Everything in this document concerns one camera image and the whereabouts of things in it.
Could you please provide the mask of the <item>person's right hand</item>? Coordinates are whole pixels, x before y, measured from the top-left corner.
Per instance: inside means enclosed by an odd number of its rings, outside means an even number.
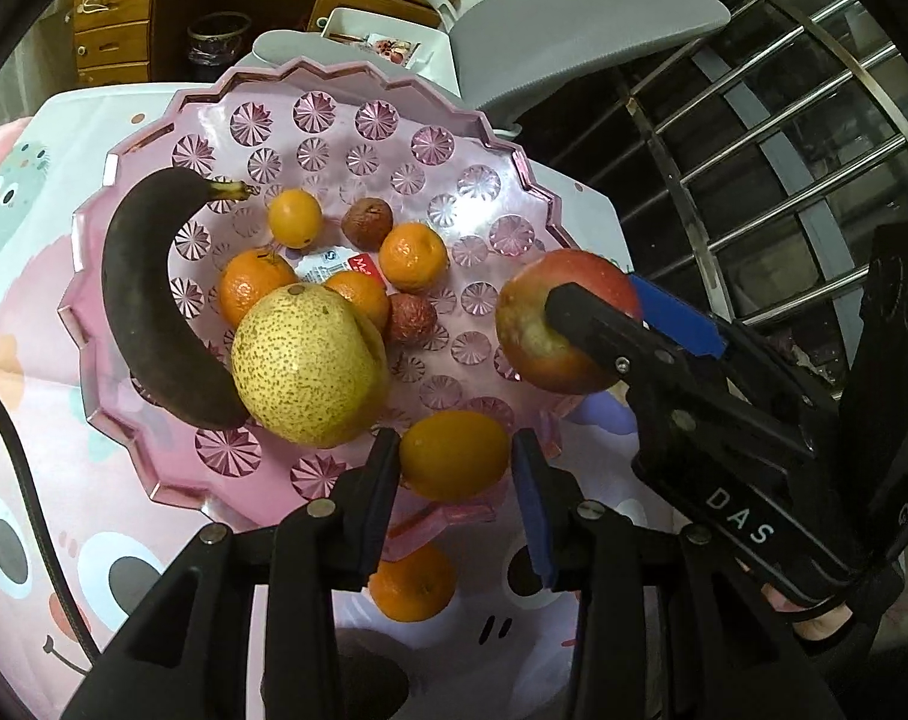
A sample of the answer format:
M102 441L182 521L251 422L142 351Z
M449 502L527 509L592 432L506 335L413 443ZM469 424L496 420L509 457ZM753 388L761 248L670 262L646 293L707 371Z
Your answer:
M833 601L825 601L823 605L806 608L790 601L769 583L763 585L762 594L773 611L810 642L829 639L852 619L851 608L846 603L835 605Z

